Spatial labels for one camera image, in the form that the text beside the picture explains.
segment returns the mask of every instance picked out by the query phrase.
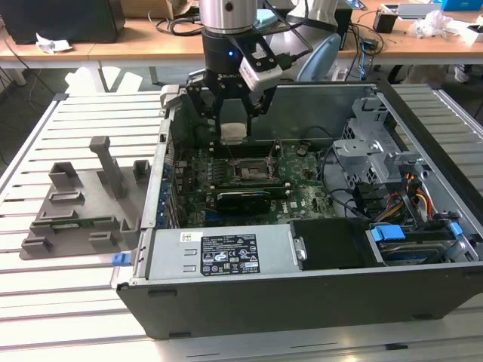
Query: robotic arm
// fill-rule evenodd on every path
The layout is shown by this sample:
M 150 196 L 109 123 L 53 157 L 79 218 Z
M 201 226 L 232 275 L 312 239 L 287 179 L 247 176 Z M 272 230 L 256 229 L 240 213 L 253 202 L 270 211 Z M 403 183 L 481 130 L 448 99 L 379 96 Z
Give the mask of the robotic arm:
M 322 29 L 335 32 L 336 5 L 337 0 L 300 0 L 299 5 L 289 14 L 296 25 L 289 27 L 287 23 L 287 29 L 271 31 L 269 36 L 282 35 L 305 22 L 312 22 L 316 26 L 321 23 Z M 247 135 L 250 136 L 252 119 L 267 112 L 283 71 L 289 69 L 298 58 L 287 53 L 275 55 L 264 38 L 266 33 L 260 33 L 254 28 L 257 0 L 201 0 L 199 7 L 206 68 L 189 76 L 186 91 L 197 113 L 214 121 L 220 137 L 220 111 L 224 100 L 241 100 L 247 113 Z M 300 18 L 300 14 L 304 13 L 305 17 Z M 324 17 L 330 23 L 319 21 L 320 14 L 330 15 Z M 278 41 L 278 48 L 280 43 L 283 47 L 283 39 Z M 312 47 L 306 49 L 302 55 L 311 50 Z M 210 105 L 201 97 L 203 87 L 207 87 L 214 95 Z M 262 92 L 255 104 L 251 102 L 251 92 Z

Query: aluminum extrusion table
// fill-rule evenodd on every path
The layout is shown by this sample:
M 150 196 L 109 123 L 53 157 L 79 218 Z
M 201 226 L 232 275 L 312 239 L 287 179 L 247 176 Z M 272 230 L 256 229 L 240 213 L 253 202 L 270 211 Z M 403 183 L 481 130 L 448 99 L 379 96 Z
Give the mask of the aluminum extrusion table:
M 483 157 L 481 129 L 476 130 L 474 121 L 445 94 L 422 86 L 397 89 L 413 109 L 418 104 L 411 104 L 411 97 L 420 99 L 424 93 L 438 112 L 445 111 L 432 121 L 428 116 L 425 124 L 438 124 L 437 130 L 448 132 L 443 138 L 453 142 L 442 144 L 449 147 L 452 157 L 460 160 L 461 155 L 472 155 L 473 161 Z M 110 151 L 121 166 L 132 165 L 137 158 L 152 160 L 160 107 L 159 92 L 92 94 L 53 101 L 0 179 L 2 362 L 106 358 L 172 362 L 241 357 L 327 362 L 483 360 L 483 296 L 440 321 L 153 341 L 112 289 L 132 271 L 130 267 L 113 268 L 111 255 L 21 260 L 20 245 L 49 189 L 52 164 L 70 160 L 76 170 L 100 167 L 88 149 L 94 135 L 111 137 Z M 434 123 L 450 118 L 451 128 Z M 460 132 L 451 135 L 452 127 Z M 468 143 L 465 137 L 474 142 Z M 457 144 L 462 149 L 454 153 L 451 147 Z M 468 167 L 465 172 L 483 174 L 483 167 L 467 166 L 467 162 L 462 166 Z M 473 177 L 472 181 L 479 183 L 480 179 Z

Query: floor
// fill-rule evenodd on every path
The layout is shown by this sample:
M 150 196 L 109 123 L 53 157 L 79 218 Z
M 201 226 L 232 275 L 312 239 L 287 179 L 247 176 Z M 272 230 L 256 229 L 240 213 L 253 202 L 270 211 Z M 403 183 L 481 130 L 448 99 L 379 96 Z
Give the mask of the floor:
M 160 68 L 158 78 L 163 83 L 159 85 L 151 84 L 147 68 L 107 69 L 106 72 L 110 75 L 108 84 L 112 85 L 111 89 L 114 91 L 118 89 L 126 91 L 129 87 L 133 91 L 137 89 L 139 91 L 158 91 L 164 84 L 185 83 L 186 74 L 194 70 L 197 69 Z M 389 70 L 381 69 L 379 72 L 373 72 L 370 80 L 385 78 Z M 24 73 L 27 85 L 23 87 L 10 85 L 7 92 L 0 95 L 0 175 L 35 127 L 52 99 L 52 93 L 44 84 L 36 80 L 34 73 L 38 74 L 39 70 L 34 69 Z M 400 73 L 401 77 L 404 77 L 405 69 L 402 69 Z M 482 69 L 474 69 L 474 73 L 468 84 L 460 84 L 454 80 L 451 69 L 443 85 L 443 89 L 470 115 L 475 114 L 483 100 Z M 43 69 L 41 77 L 54 93 L 78 91 L 80 87 L 86 87 L 81 69 Z M 483 111 L 479 113 L 477 119 L 483 124 Z

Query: warning label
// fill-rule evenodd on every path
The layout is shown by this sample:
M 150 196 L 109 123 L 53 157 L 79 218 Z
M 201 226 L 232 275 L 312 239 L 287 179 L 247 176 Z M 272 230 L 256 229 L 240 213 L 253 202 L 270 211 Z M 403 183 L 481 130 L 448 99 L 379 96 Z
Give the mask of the warning label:
M 201 255 L 205 277 L 260 273 L 255 234 L 205 236 Z

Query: green circuit board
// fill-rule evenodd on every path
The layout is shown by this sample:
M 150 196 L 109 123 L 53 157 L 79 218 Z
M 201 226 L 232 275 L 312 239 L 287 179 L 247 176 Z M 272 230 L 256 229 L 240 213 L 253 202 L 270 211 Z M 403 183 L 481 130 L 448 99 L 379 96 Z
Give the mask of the green circuit board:
M 268 225 L 335 217 L 317 176 L 317 152 L 304 149 L 301 155 L 298 142 L 280 143 L 276 157 L 270 150 L 230 147 L 218 154 L 213 149 L 183 150 L 176 170 L 181 226 Z M 224 192 L 269 193 L 269 210 L 224 214 L 217 204 Z

